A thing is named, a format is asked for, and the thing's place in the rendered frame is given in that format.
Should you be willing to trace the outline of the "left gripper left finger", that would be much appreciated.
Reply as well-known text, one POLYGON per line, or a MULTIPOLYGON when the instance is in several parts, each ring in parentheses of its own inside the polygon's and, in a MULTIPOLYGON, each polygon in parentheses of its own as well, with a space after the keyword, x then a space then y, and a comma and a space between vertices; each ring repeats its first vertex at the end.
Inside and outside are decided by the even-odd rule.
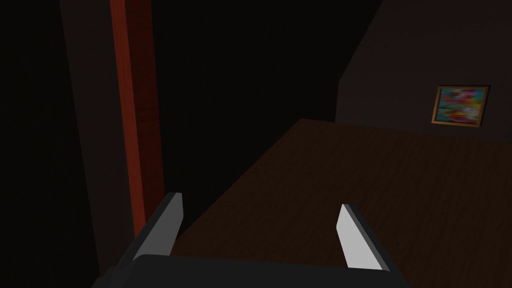
POLYGON ((182 193, 168 193, 121 258, 129 264, 141 255, 171 254, 183 221, 182 193))

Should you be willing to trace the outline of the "colourful framed wall picture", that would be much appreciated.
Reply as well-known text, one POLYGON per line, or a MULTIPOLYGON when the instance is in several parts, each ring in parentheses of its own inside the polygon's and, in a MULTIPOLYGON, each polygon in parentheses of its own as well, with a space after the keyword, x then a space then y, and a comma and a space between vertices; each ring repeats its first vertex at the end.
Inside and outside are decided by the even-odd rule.
POLYGON ((431 123, 480 127, 490 89, 490 85, 437 86, 431 123))

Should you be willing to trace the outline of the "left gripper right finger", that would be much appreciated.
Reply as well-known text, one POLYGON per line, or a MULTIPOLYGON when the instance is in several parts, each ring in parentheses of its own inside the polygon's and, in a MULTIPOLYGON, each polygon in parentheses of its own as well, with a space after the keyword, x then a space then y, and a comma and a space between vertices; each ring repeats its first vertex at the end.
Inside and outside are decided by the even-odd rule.
POLYGON ((343 204, 340 208, 336 232, 349 268, 390 270, 348 204, 343 204))

